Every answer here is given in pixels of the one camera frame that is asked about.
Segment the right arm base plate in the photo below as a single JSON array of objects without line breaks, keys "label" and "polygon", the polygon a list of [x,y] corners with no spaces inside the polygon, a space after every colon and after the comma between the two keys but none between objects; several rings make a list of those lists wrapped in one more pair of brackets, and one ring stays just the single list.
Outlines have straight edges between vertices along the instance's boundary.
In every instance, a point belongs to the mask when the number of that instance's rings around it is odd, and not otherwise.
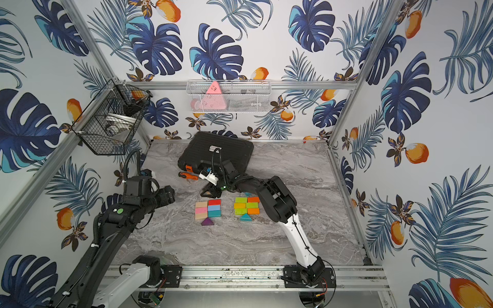
[{"label": "right arm base plate", "polygon": [[314,272],[299,265],[285,266],[280,279],[284,282],[285,288],[332,289],[336,287],[336,275],[331,267],[320,268]]}]

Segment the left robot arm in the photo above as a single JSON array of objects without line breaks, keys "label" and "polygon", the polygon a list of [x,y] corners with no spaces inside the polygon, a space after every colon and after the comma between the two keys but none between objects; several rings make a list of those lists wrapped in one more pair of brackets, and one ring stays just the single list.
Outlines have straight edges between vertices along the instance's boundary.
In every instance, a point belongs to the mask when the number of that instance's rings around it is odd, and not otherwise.
[{"label": "left robot arm", "polygon": [[131,158],[141,160],[141,152],[129,153],[122,168],[123,197],[109,206],[93,223],[93,241],[69,278],[48,302],[48,307],[119,307],[139,287],[159,287],[164,278],[160,260],[139,257],[128,271],[103,290],[100,284],[122,244],[145,217],[175,202],[171,186],[160,187],[149,169],[128,175]]}]

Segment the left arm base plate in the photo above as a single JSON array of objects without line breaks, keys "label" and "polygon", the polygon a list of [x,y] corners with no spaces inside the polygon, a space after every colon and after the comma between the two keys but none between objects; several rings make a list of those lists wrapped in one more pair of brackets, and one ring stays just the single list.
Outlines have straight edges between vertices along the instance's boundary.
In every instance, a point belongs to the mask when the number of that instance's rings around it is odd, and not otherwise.
[{"label": "left arm base plate", "polygon": [[141,287],[147,288],[178,288],[181,283],[183,267],[177,265],[162,265],[158,257],[141,255],[132,264],[143,264],[149,267],[149,278]]}]

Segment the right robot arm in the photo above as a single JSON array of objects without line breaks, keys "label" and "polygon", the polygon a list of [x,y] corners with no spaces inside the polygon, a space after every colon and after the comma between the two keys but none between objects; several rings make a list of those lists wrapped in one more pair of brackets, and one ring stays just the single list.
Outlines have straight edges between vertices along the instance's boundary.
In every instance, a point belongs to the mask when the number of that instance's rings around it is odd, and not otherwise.
[{"label": "right robot arm", "polygon": [[227,160],[220,166],[203,169],[198,177],[208,181],[200,194],[206,198],[219,198],[224,191],[257,196],[267,216],[286,234],[295,252],[301,283],[312,287],[320,282],[326,269],[324,260],[302,228],[294,195],[278,176],[262,179],[241,173]]}]

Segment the orange rectangular block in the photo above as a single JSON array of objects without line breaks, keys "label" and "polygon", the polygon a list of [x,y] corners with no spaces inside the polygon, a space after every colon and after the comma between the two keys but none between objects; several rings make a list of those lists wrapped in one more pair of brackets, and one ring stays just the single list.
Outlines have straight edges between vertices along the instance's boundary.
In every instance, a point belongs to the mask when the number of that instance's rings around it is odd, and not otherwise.
[{"label": "orange rectangular block", "polygon": [[247,209],[247,214],[248,215],[259,215],[260,209],[259,208]]}]

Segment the light green narrow block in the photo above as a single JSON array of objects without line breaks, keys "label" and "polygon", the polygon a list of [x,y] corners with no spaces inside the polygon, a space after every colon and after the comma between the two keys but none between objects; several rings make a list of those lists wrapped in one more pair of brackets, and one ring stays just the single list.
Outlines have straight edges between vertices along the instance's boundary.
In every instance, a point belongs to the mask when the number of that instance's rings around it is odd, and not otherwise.
[{"label": "light green narrow block", "polygon": [[248,202],[248,203],[246,203],[246,208],[247,209],[258,209],[259,204],[258,204],[258,202]]}]

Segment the small teal block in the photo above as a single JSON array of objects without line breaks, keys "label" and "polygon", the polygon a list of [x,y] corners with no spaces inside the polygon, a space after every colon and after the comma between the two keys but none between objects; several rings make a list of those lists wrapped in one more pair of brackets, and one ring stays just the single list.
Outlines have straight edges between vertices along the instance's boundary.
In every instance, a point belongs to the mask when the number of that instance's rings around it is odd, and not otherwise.
[{"label": "small teal block", "polygon": [[240,217],[240,221],[241,222],[252,222],[253,219],[248,214],[244,214]]}]

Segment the pink block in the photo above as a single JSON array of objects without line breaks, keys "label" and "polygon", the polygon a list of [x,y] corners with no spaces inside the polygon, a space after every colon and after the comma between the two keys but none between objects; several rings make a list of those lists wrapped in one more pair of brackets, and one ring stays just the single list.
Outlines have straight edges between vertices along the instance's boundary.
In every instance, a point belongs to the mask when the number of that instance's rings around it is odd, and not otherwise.
[{"label": "pink block", "polygon": [[208,213],[207,207],[199,207],[195,209],[195,214],[207,214],[207,213]]}]

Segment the yellow block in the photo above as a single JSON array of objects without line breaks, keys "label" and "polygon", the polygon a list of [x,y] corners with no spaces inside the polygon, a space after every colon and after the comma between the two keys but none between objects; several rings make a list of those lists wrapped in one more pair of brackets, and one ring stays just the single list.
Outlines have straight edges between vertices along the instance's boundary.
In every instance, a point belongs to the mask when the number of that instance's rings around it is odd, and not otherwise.
[{"label": "yellow block", "polygon": [[234,204],[234,209],[246,209],[247,208],[247,205],[246,204],[243,204],[243,203],[235,203]]}]

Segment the light blue block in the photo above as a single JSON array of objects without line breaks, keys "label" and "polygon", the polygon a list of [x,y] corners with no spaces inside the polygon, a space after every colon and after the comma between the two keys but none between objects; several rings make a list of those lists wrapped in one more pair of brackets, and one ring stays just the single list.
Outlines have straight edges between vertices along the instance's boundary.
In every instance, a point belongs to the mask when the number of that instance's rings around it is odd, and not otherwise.
[{"label": "light blue block", "polygon": [[209,212],[221,210],[221,205],[209,205],[207,210]]}]

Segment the purple block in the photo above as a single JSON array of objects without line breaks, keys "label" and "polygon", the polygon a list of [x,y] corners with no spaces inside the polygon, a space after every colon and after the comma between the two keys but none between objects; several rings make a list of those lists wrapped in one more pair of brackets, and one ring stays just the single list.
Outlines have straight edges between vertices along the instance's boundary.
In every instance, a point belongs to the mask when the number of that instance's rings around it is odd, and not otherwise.
[{"label": "purple block", "polygon": [[206,226],[213,226],[214,221],[211,218],[205,218],[203,222],[201,222],[201,226],[206,227]]}]

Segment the natural wood rectangular block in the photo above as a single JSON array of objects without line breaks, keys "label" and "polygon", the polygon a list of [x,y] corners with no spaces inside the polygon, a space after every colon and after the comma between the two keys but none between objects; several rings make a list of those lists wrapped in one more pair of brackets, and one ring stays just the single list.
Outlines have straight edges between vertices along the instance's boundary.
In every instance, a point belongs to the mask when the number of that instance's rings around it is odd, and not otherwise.
[{"label": "natural wood rectangular block", "polygon": [[196,204],[195,204],[196,209],[207,208],[207,207],[208,207],[207,201],[199,201],[199,202],[196,202]]}]

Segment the teal rectangular block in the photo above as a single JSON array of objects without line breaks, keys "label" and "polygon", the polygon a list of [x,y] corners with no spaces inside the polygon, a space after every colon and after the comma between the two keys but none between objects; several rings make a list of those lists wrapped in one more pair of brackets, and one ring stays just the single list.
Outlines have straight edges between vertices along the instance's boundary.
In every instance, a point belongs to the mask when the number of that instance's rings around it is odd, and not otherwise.
[{"label": "teal rectangular block", "polygon": [[222,215],[221,210],[212,210],[208,212],[208,217],[209,218],[218,218]]}]

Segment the red block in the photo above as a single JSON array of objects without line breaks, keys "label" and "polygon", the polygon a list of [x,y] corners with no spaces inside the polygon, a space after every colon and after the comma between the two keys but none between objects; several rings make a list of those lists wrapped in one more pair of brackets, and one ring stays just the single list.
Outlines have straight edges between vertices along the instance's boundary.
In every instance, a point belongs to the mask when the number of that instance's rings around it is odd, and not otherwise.
[{"label": "red block", "polygon": [[222,201],[220,199],[212,199],[212,200],[208,201],[209,206],[221,205],[221,204],[222,204]]}]

